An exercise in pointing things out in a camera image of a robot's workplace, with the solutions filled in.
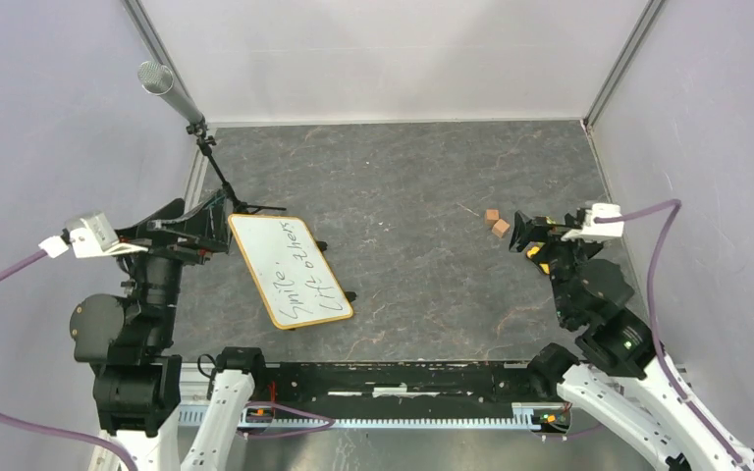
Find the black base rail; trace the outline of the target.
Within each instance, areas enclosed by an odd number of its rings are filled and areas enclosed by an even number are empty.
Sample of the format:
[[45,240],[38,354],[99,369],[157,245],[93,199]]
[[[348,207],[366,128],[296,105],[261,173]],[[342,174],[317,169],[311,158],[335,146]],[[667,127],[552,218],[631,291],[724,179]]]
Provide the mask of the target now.
[[281,362],[260,374],[252,400],[343,422],[511,419],[564,409],[524,361]]

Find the upper wooden cube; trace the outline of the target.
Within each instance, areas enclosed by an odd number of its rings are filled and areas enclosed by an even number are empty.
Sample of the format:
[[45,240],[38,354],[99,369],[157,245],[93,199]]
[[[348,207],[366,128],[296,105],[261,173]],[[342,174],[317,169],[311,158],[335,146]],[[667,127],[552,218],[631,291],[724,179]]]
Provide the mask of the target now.
[[485,210],[484,224],[487,227],[493,227],[500,219],[500,211],[498,209],[488,208]]

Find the silver microphone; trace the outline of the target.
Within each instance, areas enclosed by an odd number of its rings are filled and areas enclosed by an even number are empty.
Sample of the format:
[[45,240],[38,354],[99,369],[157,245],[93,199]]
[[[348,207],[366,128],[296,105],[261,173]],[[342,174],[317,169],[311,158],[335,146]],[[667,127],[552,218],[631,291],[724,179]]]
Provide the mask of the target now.
[[168,66],[153,61],[143,62],[138,66],[137,78],[147,93],[161,98],[190,124],[205,121],[203,113],[178,87],[176,77]]

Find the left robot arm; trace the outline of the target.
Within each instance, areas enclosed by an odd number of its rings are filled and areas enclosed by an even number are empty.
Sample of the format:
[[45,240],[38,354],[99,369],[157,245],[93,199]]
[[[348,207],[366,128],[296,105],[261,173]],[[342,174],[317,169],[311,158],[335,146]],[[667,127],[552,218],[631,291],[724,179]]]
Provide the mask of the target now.
[[208,407],[186,454],[178,450],[183,360],[169,353],[185,266],[229,250],[225,199],[193,208],[175,199],[142,221],[116,230],[102,212],[65,228],[78,258],[111,257],[126,274],[123,293],[99,293],[70,319],[74,357],[94,375],[100,427],[129,470],[222,470],[250,400],[269,387],[256,347],[227,347],[208,382]]

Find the lower wooden cube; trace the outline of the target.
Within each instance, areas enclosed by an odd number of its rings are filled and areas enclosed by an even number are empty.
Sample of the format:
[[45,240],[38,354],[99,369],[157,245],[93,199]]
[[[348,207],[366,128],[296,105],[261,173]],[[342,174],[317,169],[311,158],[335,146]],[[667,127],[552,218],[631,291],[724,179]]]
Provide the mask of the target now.
[[496,237],[503,238],[510,228],[511,225],[506,220],[500,219],[491,227],[491,232]]

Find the black microphone tripod stand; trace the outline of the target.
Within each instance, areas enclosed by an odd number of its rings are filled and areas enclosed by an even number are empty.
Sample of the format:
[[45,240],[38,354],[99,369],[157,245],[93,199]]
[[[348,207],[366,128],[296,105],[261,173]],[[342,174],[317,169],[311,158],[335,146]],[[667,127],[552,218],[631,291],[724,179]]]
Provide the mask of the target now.
[[205,120],[201,119],[198,123],[187,125],[186,131],[187,134],[195,138],[195,143],[198,147],[198,150],[207,159],[209,165],[214,170],[217,178],[220,181],[222,189],[224,190],[228,199],[232,202],[234,214],[254,215],[262,211],[285,212],[287,210],[286,207],[250,204],[239,199],[235,193],[234,187],[226,179],[214,157],[213,147],[217,145],[217,142],[215,140],[215,137],[209,134]]

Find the wooden cube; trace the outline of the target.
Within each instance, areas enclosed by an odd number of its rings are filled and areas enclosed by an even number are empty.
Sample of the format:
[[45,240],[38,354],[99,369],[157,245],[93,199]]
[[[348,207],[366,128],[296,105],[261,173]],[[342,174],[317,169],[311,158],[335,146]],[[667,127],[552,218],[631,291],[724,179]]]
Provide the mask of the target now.
[[510,228],[511,225],[506,220],[500,219],[491,227],[491,232],[496,237],[503,238]]
[[484,224],[487,227],[493,227],[500,219],[500,211],[498,209],[488,208],[485,210]]

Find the yellow bone shaped eraser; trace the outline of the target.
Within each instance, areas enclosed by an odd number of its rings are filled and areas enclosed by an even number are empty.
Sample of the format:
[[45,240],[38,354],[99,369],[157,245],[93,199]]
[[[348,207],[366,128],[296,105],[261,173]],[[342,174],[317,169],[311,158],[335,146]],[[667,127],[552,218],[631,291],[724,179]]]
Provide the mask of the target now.
[[526,249],[525,256],[537,267],[540,273],[549,276],[550,267],[543,258],[545,255],[543,252],[544,245],[544,242],[535,242],[531,244],[530,247]]

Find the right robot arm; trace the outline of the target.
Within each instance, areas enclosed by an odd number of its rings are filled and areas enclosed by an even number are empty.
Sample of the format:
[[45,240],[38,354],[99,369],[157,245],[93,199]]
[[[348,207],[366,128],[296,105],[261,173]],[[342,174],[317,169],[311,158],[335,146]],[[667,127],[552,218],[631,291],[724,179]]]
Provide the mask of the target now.
[[619,265],[599,257],[622,226],[597,224],[618,216],[612,204],[580,208],[560,223],[515,212],[509,249],[548,275],[557,320],[578,334],[581,351],[544,347],[528,365],[530,392],[583,409],[657,470],[754,470],[754,448],[692,392],[661,341],[627,308],[634,289]]

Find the yellow framed whiteboard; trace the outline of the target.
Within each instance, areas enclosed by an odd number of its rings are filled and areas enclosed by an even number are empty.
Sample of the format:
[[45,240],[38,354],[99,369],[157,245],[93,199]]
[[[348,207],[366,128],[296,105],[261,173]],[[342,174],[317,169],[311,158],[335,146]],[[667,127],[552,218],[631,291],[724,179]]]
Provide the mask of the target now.
[[353,316],[351,301],[302,219],[233,214],[228,223],[276,328],[292,330]]

